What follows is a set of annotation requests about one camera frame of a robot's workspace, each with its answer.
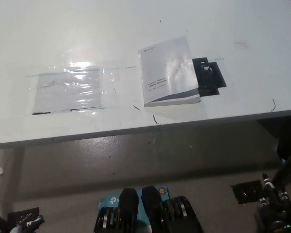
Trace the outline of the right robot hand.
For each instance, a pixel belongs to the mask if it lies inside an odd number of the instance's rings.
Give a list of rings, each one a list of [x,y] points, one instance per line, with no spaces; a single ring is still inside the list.
[[[262,174],[264,186],[261,192],[260,213],[265,225],[274,221],[291,224],[291,200],[285,186],[275,186],[266,173]]]

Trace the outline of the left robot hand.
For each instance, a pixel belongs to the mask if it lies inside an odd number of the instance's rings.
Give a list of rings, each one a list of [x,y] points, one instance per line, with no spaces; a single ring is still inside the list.
[[[42,215],[27,214],[22,216],[10,233],[34,233],[45,222]]]

